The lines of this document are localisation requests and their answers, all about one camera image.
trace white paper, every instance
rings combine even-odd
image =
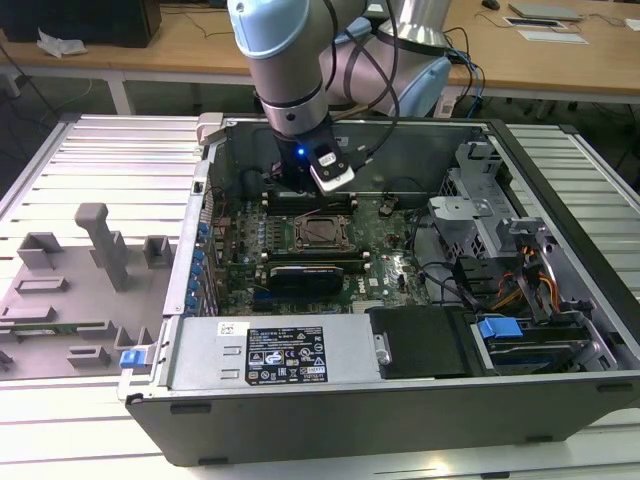
[[[531,42],[589,44],[589,42],[576,33],[531,32],[528,30],[518,30],[518,32]]]
[[[38,32],[40,33],[40,40],[37,42],[38,47],[43,49],[49,55],[62,58],[62,55],[79,55],[81,53],[87,53],[87,49],[84,48],[82,40],[61,40],[43,33],[40,29],[38,29]]]
[[[627,25],[629,26],[629,28],[631,30],[633,30],[634,32],[640,32],[640,20],[634,20],[633,18],[627,18],[625,20],[625,22],[627,23]]]
[[[220,322],[218,324],[219,337],[246,337],[249,322]]]
[[[377,12],[377,13],[384,12],[384,10],[382,9],[382,5],[379,5],[377,3],[372,3],[371,5],[369,5],[369,8],[367,8],[367,10],[370,12]]]

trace blue plastic tab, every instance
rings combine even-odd
[[[520,338],[522,329],[514,317],[485,317],[478,322],[482,338]]]
[[[145,352],[143,350],[127,350],[120,355],[120,368],[144,368]]]
[[[187,308],[196,308],[198,306],[198,300],[196,299],[196,297],[189,295],[184,299],[184,304],[187,306]]]

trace desk leg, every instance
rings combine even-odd
[[[436,109],[433,112],[434,118],[451,118],[453,107],[458,99],[457,89],[445,87],[436,103]]]
[[[202,90],[199,83],[189,84],[191,89],[191,103],[193,105],[193,114],[200,115],[202,113]]]
[[[136,110],[131,103],[131,99],[127,94],[123,80],[107,80],[109,84],[109,90],[111,91],[111,98],[113,98],[113,104],[116,107],[116,113],[118,115],[135,115]]]
[[[0,75],[0,87],[7,92],[9,98],[18,98],[20,96],[20,89],[16,85],[13,74]]]

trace warning label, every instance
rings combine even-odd
[[[249,385],[328,381],[322,327],[247,331]]]

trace gray plastic block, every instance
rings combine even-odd
[[[69,347],[67,360],[75,368],[108,367],[111,356],[102,345]]]
[[[10,329],[0,330],[0,343],[20,343],[22,339]]]
[[[124,259],[124,264],[126,265],[127,261],[129,260],[129,249],[124,243],[124,238],[122,237],[122,234],[120,232],[111,232],[111,235],[113,237],[113,246],[116,250],[116,255],[121,255]],[[95,249],[91,249],[89,250],[89,253],[91,254],[91,258],[93,258],[96,267],[104,268],[98,252],[96,252]]]
[[[39,277],[21,280],[16,286],[16,292],[25,293],[56,293],[67,289],[67,281],[64,277]]]
[[[137,345],[151,345],[153,343],[153,339],[151,338],[151,334],[147,327],[142,327],[140,329],[140,334],[138,335],[138,343]]]
[[[9,371],[8,365],[13,363],[13,358],[0,350],[0,370],[7,372]]]
[[[100,327],[78,327],[76,330],[83,340],[102,340],[115,338],[117,329],[111,320],[104,322]]]
[[[0,342],[3,342],[0,343],[0,349],[12,357],[16,366],[19,366],[10,368],[8,372],[0,372],[2,380],[118,375],[120,368],[117,359],[122,351],[114,349],[118,327],[126,328],[133,339],[131,346],[139,340],[142,327],[147,327],[154,341],[158,339],[171,269],[150,270],[142,245],[129,246],[126,268],[130,282],[126,292],[114,292],[106,272],[95,267],[89,254],[90,248],[93,247],[64,247],[62,252],[50,254],[49,259],[55,273],[51,270],[31,271],[25,265],[20,268],[10,289],[4,298],[0,299],[0,315],[7,308],[51,306],[56,312],[56,317],[52,322],[43,323],[40,328],[42,334],[29,332],[25,335],[24,331],[18,328],[12,332],[13,323],[0,323]],[[15,289],[24,280],[52,276],[64,277],[69,284],[67,290],[21,295]],[[113,327],[108,325],[109,321],[113,323]],[[79,331],[75,330],[75,334],[45,333],[47,325],[54,331],[58,328],[69,331],[70,327],[66,325],[74,324],[80,328]],[[85,335],[82,331],[84,328],[96,330],[88,331]],[[67,361],[69,347],[84,343],[102,345],[111,356],[109,366],[74,368]]]
[[[169,237],[148,236],[144,241],[142,251],[149,268],[171,268],[173,265],[173,253],[171,252]]]
[[[29,270],[52,270],[49,253],[61,252],[53,233],[29,233],[18,248],[18,255]]]
[[[116,340],[113,342],[113,349],[116,352],[122,352],[124,350],[129,350],[133,346],[135,346],[135,342],[131,340],[127,330],[124,327],[118,328]]]
[[[41,323],[51,322],[56,317],[53,307],[6,308],[0,322]]]
[[[75,221],[76,225],[89,234],[114,290],[124,292],[127,290],[129,274],[125,267],[125,256],[121,251],[118,252],[113,243],[113,234],[107,227],[108,214],[109,210],[104,203],[82,203],[76,212]]]

